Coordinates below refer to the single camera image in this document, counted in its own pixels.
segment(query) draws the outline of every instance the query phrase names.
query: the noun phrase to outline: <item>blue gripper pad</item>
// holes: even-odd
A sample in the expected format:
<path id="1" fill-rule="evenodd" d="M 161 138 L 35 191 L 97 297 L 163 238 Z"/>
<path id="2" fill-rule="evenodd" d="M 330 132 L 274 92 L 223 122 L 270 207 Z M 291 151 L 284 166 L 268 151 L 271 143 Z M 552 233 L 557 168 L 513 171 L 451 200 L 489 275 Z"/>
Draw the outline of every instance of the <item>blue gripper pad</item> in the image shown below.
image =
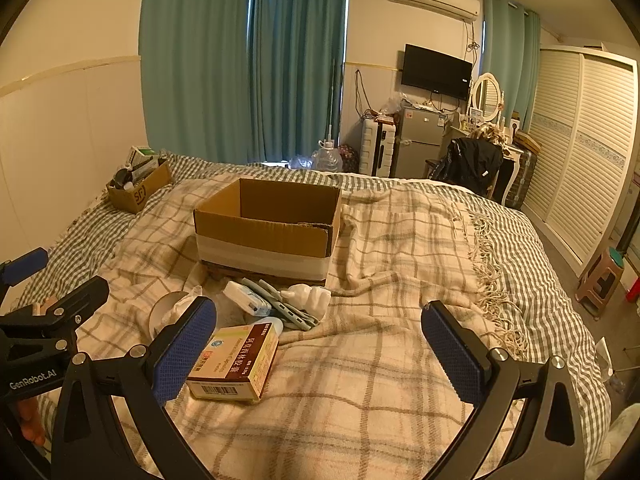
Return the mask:
<path id="1" fill-rule="evenodd" d="M 47 263 L 49 263 L 47 251 L 42 247 L 34 249 L 4 266 L 0 274 L 0 284 L 15 286 L 44 269 Z"/>
<path id="2" fill-rule="evenodd" d="M 422 333 L 462 402 L 478 407 L 491 377 L 487 348 L 440 301 L 422 310 Z"/>
<path id="3" fill-rule="evenodd" d="M 163 328 L 151 343 L 150 354 L 155 353 L 152 349 L 161 351 L 153 367 L 152 384 L 158 404 L 164 406 L 178 396 L 215 328 L 216 305 L 209 298 L 200 296 L 193 300 L 177 323 Z"/>

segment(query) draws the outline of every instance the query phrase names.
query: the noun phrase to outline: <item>wardrobe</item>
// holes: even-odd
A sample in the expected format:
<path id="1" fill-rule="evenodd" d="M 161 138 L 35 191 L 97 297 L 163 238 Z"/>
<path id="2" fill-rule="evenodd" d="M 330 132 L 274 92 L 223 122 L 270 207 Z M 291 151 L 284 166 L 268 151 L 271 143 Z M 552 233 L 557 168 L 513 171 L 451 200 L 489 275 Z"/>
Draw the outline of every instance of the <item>wardrobe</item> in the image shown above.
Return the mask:
<path id="1" fill-rule="evenodd" d="M 638 65 L 588 48 L 548 47 L 529 134 L 542 150 L 523 212 L 580 274 L 612 228 L 628 186 Z"/>

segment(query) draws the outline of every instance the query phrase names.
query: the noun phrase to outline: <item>power cord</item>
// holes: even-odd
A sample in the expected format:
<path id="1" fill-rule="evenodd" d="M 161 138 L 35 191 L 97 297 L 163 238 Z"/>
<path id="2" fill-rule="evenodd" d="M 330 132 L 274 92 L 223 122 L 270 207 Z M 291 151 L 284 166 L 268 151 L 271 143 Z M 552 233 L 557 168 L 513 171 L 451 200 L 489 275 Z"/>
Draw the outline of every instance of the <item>power cord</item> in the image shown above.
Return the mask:
<path id="1" fill-rule="evenodd" d="M 455 113 L 458 111 L 458 109 L 460 108 L 460 99 L 457 99 L 456 101 L 456 107 L 453 110 L 449 110 L 448 108 L 443 108 L 442 107 L 442 94 L 440 95 L 440 103 L 438 106 L 436 106 L 433 102 L 433 91 L 429 90 L 429 103 L 431 104 L 431 106 L 433 108 L 435 108 L 437 111 L 439 111 L 439 113 L 446 115 L 446 116 L 450 116 L 450 115 L 455 115 Z"/>
<path id="2" fill-rule="evenodd" d="M 356 113 L 358 114 L 361 120 L 373 119 L 377 117 L 379 113 L 375 111 L 373 108 L 371 108 L 371 103 L 369 103 L 369 98 L 367 97 L 367 91 L 364 88 L 364 81 L 362 79 L 362 72 L 360 72 L 360 69 L 356 70 L 355 79 L 356 79 Z M 362 93 L 364 94 L 364 99 L 366 100 L 367 106 L 369 107 L 364 111 L 362 111 L 362 97 L 360 95 L 360 86 L 362 86 Z"/>
<path id="3" fill-rule="evenodd" d="M 466 33 L 466 52 L 465 52 L 465 61 L 466 61 L 466 55 L 469 52 L 472 52 L 474 55 L 474 62 L 472 63 L 471 66 L 471 72 L 473 73 L 474 68 L 476 67 L 476 63 L 478 62 L 478 49 L 480 48 L 480 45 L 476 43 L 476 30 L 474 29 L 473 23 L 471 23 L 471 42 L 469 42 L 469 28 L 467 25 L 469 25 L 467 22 L 463 22 L 465 24 L 465 33 Z"/>

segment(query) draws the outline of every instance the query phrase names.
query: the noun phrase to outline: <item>curtain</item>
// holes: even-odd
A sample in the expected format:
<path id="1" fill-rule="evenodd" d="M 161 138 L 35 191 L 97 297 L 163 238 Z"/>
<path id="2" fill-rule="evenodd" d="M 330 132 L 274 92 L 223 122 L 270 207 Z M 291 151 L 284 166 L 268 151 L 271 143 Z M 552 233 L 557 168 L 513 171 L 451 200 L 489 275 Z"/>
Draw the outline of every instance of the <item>curtain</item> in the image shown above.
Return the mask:
<path id="1" fill-rule="evenodd" d="M 311 155 L 337 139 L 346 0 L 254 0 L 252 116 L 263 160 Z"/>
<path id="2" fill-rule="evenodd" d="M 540 17 L 510 0 L 484 0 L 484 54 L 481 73 L 491 72 L 504 91 L 506 121 L 520 115 L 531 124 L 540 66 Z"/>
<path id="3" fill-rule="evenodd" d="M 142 0 L 139 50 L 153 148 L 257 160 L 246 50 L 249 0 Z"/>

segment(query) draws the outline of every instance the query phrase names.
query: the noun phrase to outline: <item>screw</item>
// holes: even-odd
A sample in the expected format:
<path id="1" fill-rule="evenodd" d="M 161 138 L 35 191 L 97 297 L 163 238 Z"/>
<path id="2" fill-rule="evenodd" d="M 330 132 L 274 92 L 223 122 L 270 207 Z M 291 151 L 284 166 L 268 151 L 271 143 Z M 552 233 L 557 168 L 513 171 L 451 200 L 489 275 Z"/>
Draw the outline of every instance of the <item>screw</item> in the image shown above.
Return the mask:
<path id="1" fill-rule="evenodd" d="M 146 346 L 144 345 L 135 345 L 131 350 L 129 350 L 129 355 L 136 359 L 142 357 L 144 354 L 146 354 Z"/>
<path id="2" fill-rule="evenodd" d="M 558 357 L 557 355 L 554 355 L 551 358 L 551 365 L 554 368 L 557 368 L 558 370 L 562 370 L 564 368 L 565 362 L 564 362 L 564 359 L 562 359 L 561 357 Z"/>
<path id="3" fill-rule="evenodd" d="M 504 348 L 493 348 L 491 350 L 491 357 L 496 361 L 506 361 L 509 358 L 509 353 Z"/>
<path id="4" fill-rule="evenodd" d="M 85 360 L 86 360 L 86 354 L 84 352 L 78 352 L 76 355 L 74 355 L 74 358 L 71 359 L 71 362 L 76 366 L 79 366 L 82 363 L 84 363 Z"/>

